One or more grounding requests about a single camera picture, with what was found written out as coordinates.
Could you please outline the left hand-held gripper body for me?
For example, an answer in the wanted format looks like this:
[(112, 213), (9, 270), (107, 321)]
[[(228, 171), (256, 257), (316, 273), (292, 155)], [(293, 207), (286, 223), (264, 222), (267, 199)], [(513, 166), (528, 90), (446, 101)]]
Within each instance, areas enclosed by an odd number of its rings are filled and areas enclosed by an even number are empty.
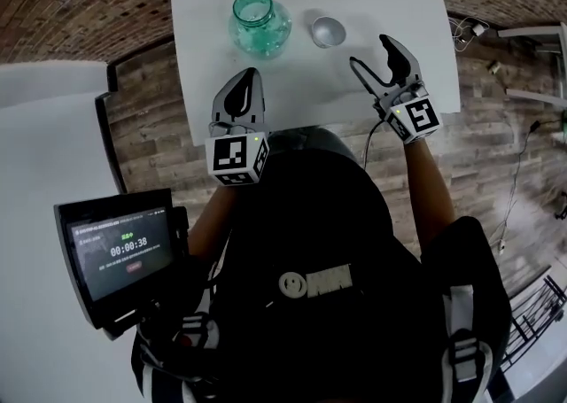
[(212, 121), (205, 141), (207, 171), (223, 186), (260, 181), (266, 164), (269, 131), (263, 123)]

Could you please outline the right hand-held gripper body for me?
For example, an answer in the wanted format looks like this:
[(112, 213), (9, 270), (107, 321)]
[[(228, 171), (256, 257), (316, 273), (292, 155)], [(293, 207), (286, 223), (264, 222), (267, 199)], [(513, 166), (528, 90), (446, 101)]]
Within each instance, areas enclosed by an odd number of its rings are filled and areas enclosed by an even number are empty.
[(404, 144), (420, 141), (443, 125), (422, 81), (394, 89), (374, 107)]

